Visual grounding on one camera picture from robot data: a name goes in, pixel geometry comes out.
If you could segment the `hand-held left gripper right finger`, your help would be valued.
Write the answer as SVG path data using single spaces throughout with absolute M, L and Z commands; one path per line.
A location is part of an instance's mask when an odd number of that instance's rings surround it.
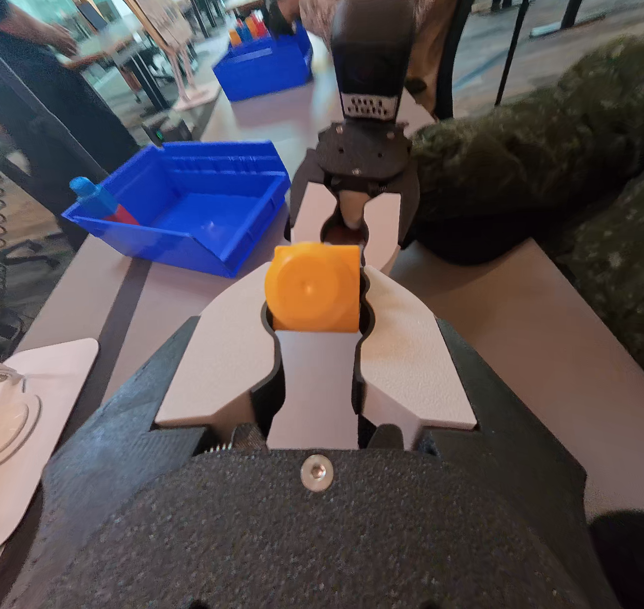
M 378 269 L 362 273 L 352 391 L 359 420 L 395 425 L 403 442 L 417 442 L 423 428 L 473 430 L 475 413 L 433 312 Z

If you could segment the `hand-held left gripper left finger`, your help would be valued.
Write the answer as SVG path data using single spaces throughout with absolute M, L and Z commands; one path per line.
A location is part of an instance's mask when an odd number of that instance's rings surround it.
M 201 313 L 160 404 L 159 427 L 236 427 L 254 422 L 253 387 L 276 371 L 276 338 L 265 314 L 260 265 Z

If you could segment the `person's right hand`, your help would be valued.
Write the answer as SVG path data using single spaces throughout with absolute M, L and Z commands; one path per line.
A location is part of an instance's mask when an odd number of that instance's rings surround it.
M 351 229 L 343 223 L 335 223 L 326 227 L 321 240 L 325 244 L 332 245 L 365 245 L 363 231 L 360 228 Z

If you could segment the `small black box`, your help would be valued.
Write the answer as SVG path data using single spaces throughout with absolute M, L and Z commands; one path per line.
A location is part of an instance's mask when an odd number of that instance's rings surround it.
M 193 135 L 182 119 L 168 117 L 164 120 L 155 120 L 142 123 L 142 130 L 149 140 L 157 147 L 162 147 L 166 143 L 177 143 L 183 141 L 192 141 Z

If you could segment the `blue plastic bin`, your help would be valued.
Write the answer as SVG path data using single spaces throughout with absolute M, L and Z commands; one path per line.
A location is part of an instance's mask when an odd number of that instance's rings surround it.
M 234 278 L 285 203 L 290 178 L 274 143 L 149 145 L 101 186 L 137 221 L 62 216 L 122 255 Z
M 301 23 L 293 36 L 271 35 L 229 46 L 213 66 L 231 103 L 301 87 L 312 80 L 313 48 Z

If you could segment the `blue mega block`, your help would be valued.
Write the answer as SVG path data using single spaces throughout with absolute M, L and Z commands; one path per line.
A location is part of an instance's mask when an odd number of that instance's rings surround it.
M 104 186 L 95 185 L 86 177 L 76 177 L 69 182 L 69 188 L 88 217 L 109 219 L 116 215 L 119 204 Z

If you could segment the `orange mega block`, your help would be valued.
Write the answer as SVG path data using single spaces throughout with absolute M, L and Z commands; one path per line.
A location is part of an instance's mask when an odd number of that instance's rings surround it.
M 277 246 L 264 291 L 275 331 L 356 333 L 361 248 L 311 242 Z

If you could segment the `person's right forearm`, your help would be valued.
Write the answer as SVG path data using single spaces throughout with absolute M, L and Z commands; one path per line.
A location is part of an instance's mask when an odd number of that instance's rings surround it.
M 643 173 L 643 36 L 588 52 L 487 114 L 412 136 L 420 202 L 404 247 L 489 262 L 604 206 Z

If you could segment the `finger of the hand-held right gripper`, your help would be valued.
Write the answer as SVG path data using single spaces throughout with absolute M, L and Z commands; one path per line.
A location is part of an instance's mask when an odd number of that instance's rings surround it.
M 399 194 L 381 194 L 365 202 L 363 209 L 366 227 L 362 250 L 363 266 L 371 266 L 384 275 L 391 273 L 400 251 L 400 203 Z
M 320 243 L 323 229 L 337 208 L 337 197 L 323 183 L 293 183 L 291 244 Z

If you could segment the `row of block towers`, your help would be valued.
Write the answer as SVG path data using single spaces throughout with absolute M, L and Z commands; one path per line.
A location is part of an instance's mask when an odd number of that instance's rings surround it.
M 269 31 L 263 20 L 263 13 L 254 10 L 245 19 L 238 18 L 236 23 L 229 28 L 229 45 L 235 49 L 268 36 Z

